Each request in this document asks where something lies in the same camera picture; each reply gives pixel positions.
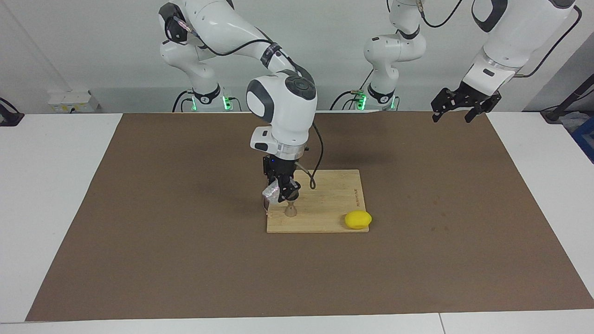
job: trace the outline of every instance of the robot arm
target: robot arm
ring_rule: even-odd
[[[317,107],[311,75],[240,17],[229,0],[174,0],[162,6],[159,15],[168,37],[162,55],[169,65],[188,74],[203,105],[221,100],[214,71],[203,60],[243,55],[259,60],[272,72],[248,85],[250,111],[270,124],[254,131],[251,147],[269,154],[264,158],[264,173],[269,185],[278,181],[279,202],[296,200],[301,186],[293,179],[295,163],[304,154]]]
[[[472,15],[489,39],[474,59],[460,87],[447,88],[431,102],[435,122],[462,107],[472,110],[466,122],[490,112],[501,100],[499,88],[526,65],[569,16],[575,0],[475,0]]]
[[[365,59],[374,70],[364,93],[368,104],[379,109],[388,107],[394,98],[399,77],[395,63],[419,59],[426,50],[416,0],[394,0],[390,21],[397,29],[396,34],[373,37],[365,44]]]

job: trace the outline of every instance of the white wall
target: white wall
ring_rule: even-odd
[[[571,56],[555,77],[530,102],[526,110],[542,110],[561,104],[592,74],[594,74],[594,34],[590,35],[581,48]],[[575,102],[568,110],[594,111],[594,94]]]
[[[3,2],[67,84],[76,90],[92,90],[106,112],[168,111],[176,92],[189,85],[182,72],[168,67],[159,56],[159,43],[165,37],[157,12],[165,0],[0,0]],[[428,18],[441,21],[455,3],[430,2]],[[457,87],[486,40],[472,20],[471,4],[465,0],[442,29],[424,27],[426,56],[399,65],[401,109],[428,110],[441,88]],[[580,6],[583,23],[537,75],[502,89],[500,110],[524,109],[594,31],[590,19],[594,2],[583,1]],[[320,91],[319,109],[327,109],[340,92],[361,85],[371,68],[362,54],[367,38],[394,32],[381,0],[236,0],[235,7],[312,72]],[[0,11],[0,27],[14,28],[7,15]],[[45,92],[60,85],[20,41],[8,29],[0,30],[0,95],[24,112],[47,112]],[[527,69],[538,62],[545,49]],[[221,83],[239,97],[252,78],[266,73],[258,61],[240,56],[208,62]]]

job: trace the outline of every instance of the wall socket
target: wall socket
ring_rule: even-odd
[[[91,92],[50,93],[48,102],[54,112],[71,114],[73,112],[97,112],[99,102]]]

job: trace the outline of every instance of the white table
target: white table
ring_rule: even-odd
[[[0,128],[1,333],[594,333],[594,310],[22,323],[120,119],[27,115]],[[489,119],[594,295],[594,165],[538,114]]]

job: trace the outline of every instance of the wooden cutting board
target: wooden cutting board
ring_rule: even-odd
[[[363,186],[358,169],[318,171],[316,189],[309,187],[309,176],[295,172],[302,186],[295,202],[297,216],[285,215],[287,203],[268,208],[268,233],[367,233],[369,228],[351,229],[345,216],[354,210],[365,211]]]

